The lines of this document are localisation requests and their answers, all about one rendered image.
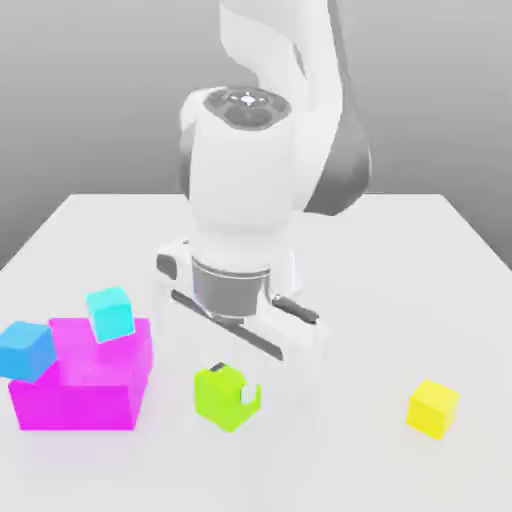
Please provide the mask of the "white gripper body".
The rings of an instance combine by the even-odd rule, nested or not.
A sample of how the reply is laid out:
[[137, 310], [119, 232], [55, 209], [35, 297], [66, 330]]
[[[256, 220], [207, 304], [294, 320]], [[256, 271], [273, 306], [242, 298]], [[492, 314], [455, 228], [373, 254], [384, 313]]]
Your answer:
[[154, 279], [163, 331], [196, 361], [232, 366], [249, 381], [309, 381], [321, 373], [331, 333], [320, 316], [275, 294], [267, 279], [253, 298], [254, 314], [224, 317], [201, 306], [187, 284]]

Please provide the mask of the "small green cube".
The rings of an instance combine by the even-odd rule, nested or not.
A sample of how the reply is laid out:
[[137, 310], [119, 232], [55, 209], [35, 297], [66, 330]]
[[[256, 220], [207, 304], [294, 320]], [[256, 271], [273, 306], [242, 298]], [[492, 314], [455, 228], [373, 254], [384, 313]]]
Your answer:
[[261, 407], [262, 387], [251, 404], [240, 402], [244, 375], [224, 362], [202, 369], [194, 375], [195, 411], [225, 432], [234, 432]]

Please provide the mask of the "small yellow cube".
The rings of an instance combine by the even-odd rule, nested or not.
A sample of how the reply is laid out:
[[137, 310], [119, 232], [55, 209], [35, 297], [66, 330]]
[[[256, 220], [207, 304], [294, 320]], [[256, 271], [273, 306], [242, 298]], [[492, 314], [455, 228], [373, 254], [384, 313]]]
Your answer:
[[424, 379], [409, 399], [406, 424], [441, 440], [454, 421], [459, 397], [457, 391]]

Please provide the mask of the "small cyan cube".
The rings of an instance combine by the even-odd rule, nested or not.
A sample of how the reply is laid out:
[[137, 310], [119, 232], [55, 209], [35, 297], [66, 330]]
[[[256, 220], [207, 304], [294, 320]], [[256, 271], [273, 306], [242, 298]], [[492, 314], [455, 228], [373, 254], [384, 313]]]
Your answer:
[[86, 295], [86, 304], [91, 328], [99, 344], [135, 332], [132, 305], [121, 287], [89, 293]]

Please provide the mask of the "small blue cube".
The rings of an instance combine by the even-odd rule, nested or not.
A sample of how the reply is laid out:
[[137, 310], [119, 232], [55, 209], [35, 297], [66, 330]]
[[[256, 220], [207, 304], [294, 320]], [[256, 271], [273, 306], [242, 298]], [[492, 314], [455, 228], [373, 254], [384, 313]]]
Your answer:
[[33, 383], [56, 360], [48, 325], [16, 321], [0, 334], [0, 377]]

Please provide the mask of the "large magenta box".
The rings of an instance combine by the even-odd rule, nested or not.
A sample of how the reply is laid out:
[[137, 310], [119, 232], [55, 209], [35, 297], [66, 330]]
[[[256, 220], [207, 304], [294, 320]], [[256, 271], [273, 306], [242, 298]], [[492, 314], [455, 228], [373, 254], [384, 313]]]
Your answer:
[[57, 361], [35, 382], [9, 393], [22, 430], [132, 430], [152, 369], [150, 321], [98, 343], [86, 318], [52, 318]]

